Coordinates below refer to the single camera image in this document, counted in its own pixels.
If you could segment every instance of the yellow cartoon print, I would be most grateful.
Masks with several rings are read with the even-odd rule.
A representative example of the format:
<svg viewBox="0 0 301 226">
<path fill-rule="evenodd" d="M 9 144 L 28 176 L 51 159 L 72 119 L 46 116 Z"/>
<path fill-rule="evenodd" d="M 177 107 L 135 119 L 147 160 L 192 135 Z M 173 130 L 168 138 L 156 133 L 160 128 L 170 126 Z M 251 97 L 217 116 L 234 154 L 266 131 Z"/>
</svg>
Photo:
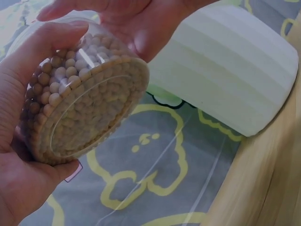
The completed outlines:
<svg viewBox="0 0 301 226">
<path fill-rule="evenodd" d="M 154 179 L 157 176 L 158 171 L 156 170 L 146 178 L 143 178 L 142 180 L 137 180 L 137 174 L 136 172 L 132 170 L 125 170 L 118 172 L 114 175 L 111 175 L 107 170 L 105 170 L 96 160 L 95 150 L 89 152 L 87 154 L 87 161 L 91 168 L 91 170 L 99 175 L 105 182 L 106 186 L 104 190 L 101 193 L 101 203 L 111 208 L 112 210 L 121 210 L 130 205 L 135 199 L 137 199 L 146 189 L 150 192 L 155 193 L 158 196 L 167 196 L 171 194 L 178 185 L 182 182 L 182 180 L 185 178 L 187 171 L 188 171 L 188 164 L 186 162 L 186 152 L 184 148 L 182 147 L 183 143 L 183 134 L 182 129 L 184 127 L 184 122 L 181 116 L 176 113 L 175 110 L 170 109 L 168 107 L 163 107 L 159 105 L 154 104 L 144 104 L 144 105 L 138 105 L 135 110 L 133 111 L 132 115 L 138 114 L 145 111 L 158 111 L 161 113 L 168 113 L 177 123 L 177 126 L 174 131 L 174 138 L 175 138 L 175 149 L 174 151 L 178 155 L 178 161 L 177 164 L 180 168 L 180 173 L 177 176 L 177 178 L 172 182 L 168 187 L 162 187 L 160 185 L 157 185 L 154 182 Z M 139 138 L 139 143 L 141 145 L 147 145 L 150 142 L 150 139 L 156 140 L 160 138 L 160 134 L 142 134 Z M 132 152 L 136 153 L 138 152 L 140 147 L 138 145 L 135 145 L 132 147 Z M 111 193 L 116 185 L 116 183 L 119 180 L 130 178 L 133 182 L 136 183 L 134 191 L 125 199 L 125 200 L 113 200 L 111 199 Z"/>
</svg>

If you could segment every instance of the finger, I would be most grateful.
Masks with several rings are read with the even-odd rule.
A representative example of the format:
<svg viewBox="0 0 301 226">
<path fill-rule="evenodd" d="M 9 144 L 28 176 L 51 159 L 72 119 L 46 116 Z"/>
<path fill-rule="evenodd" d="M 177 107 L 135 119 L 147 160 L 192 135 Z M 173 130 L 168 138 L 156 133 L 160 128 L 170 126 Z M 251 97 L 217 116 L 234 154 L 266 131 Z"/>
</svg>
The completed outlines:
<svg viewBox="0 0 301 226">
<path fill-rule="evenodd" d="M 39 168 L 41 173 L 49 178 L 48 183 L 50 183 L 50 185 L 48 186 L 53 189 L 55 189 L 55 187 L 63 180 L 71 176 L 79 167 L 78 160 L 74 160 L 70 163 L 61 164 L 54 167 L 38 162 L 32 162 L 31 164 Z"/>
<path fill-rule="evenodd" d="M 142 11 L 151 0 L 55 0 L 44 7 L 37 19 L 40 21 L 54 20 L 70 13 L 73 10 L 92 10 L 98 13 L 114 13 L 118 16 L 133 14 Z"/>
<path fill-rule="evenodd" d="M 55 167 L 39 162 L 29 162 L 27 164 L 34 169 L 34 172 L 40 178 L 40 188 L 45 194 L 43 197 L 48 197 L 63 180 L 71 176 L 79 167 L 78 160 Z"/>
<path fill-rule="evenodd" d="M 10 150 L 26 86 L 37 66 L 54 50 L 75 45 L 87 30 L 84 22 L 47 23 L 0 62 L 0 153 Z"/>
<path fill-rule="evenodd" d="M 26 147 L 26 144 L 18 137 L 14 136 L 13 141 L 11 142 L 11 147 L 17 153 L 19 158 L 22 159 L 23 161 L 34 160 L 32 154 L 29 152 L 28 148 Z"/>
<path fill-rule="evenodd" d="M 70 177 L 79 167 L 79 161 L 75 160 L 68 164 L 54 166 L 59 175 L 59 183 Z"/>
</svg>

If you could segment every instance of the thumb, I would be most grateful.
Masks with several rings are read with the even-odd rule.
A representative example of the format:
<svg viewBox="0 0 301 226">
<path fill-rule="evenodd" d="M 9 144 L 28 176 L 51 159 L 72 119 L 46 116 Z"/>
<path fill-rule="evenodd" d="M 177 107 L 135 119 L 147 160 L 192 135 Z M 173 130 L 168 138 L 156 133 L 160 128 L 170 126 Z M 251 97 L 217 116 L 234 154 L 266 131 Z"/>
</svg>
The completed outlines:
<svg viewBox="0 0 301 226">
<path fill-rule="evenodd" d="M 11 150 L 26 87 L 38 65 L 54 50 L 74 46 L 87 30 L 84 22 L 46 23 L 0 62 L 0 153 Z"/>
<path fill-rule="evenodd" d="M 67 164 L 54 166 L 54 169 L 57 171 L 58 175 L 58 184 L 61 183 L 66 178 L 70 177 L 79 167 L 79 161 L 74 160 Z"/>
</svg>

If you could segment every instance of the fingernail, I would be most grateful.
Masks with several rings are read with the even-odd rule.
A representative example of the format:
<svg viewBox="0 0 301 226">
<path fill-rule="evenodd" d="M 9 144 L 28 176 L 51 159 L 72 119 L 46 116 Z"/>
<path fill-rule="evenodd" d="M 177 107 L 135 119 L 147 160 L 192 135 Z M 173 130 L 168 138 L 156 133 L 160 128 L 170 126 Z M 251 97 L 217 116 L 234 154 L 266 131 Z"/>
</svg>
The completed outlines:
<svg viewBox="0 0 301 226">
<path fill-rule="evenodd" d="M 81 20 L 72 21 L 69 24 L 72 25 L 73 27 L 80 28 L 80 29 L 89 27 L 88 22 L 81 21 Z"/>
</svg>

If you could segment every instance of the light wood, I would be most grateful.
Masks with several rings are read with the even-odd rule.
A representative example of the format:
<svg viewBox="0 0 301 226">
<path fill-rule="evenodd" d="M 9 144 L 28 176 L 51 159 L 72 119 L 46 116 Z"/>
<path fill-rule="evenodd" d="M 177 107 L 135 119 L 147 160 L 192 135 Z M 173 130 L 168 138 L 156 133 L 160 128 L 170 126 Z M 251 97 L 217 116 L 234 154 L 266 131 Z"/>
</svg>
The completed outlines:
<svg viewBox="0 0 301 226">
<path fill-rule="evenodd" d="M 296 21 L 287 39 L 301 58 Z M 202 226 L 301 226 L 300 76 L 274 121 L 242 141 Z"/>
</svg>

